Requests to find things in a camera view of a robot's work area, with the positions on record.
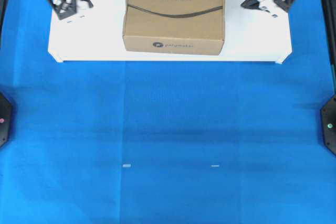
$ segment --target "polymaker box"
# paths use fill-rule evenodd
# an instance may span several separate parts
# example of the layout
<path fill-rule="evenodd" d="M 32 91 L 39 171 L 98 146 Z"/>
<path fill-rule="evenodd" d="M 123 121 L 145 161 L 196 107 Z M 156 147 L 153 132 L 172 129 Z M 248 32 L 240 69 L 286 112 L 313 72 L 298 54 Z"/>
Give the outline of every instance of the polymaker box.
<path fill-rule="evenodd" d="M 127 0 L 127 51 L 219 55 L 224 0 Z"/>

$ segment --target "white platform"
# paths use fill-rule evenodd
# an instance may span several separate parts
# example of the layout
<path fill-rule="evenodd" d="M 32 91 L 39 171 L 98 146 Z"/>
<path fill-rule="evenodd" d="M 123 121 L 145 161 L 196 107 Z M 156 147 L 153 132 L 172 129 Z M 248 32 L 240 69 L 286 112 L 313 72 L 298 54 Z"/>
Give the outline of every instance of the white platform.
<path fill-rule="evenodd" d="M 139 61 L 274 61 L 292 52 L 287 14 L 273 18 L 226 0 L 226 38 L 219 56 L 127 52 L 122 39 L 125 0 L 92 0 L 85 17 L 51 18 L 49 52 L 58 62 L 78 60 Z"/>

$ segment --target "blue mat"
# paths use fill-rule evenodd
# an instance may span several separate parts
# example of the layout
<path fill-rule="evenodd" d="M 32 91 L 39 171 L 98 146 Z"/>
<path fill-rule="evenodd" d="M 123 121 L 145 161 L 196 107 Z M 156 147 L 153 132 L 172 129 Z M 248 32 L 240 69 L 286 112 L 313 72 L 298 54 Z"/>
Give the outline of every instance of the blue mat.
<path fill-rule="evenodd" d="M 284 65 L 57 64 L 47 3 L 9 0 L 0 223 L 336 223 L 320 0 L 298 0 L 290 19 Z"/>

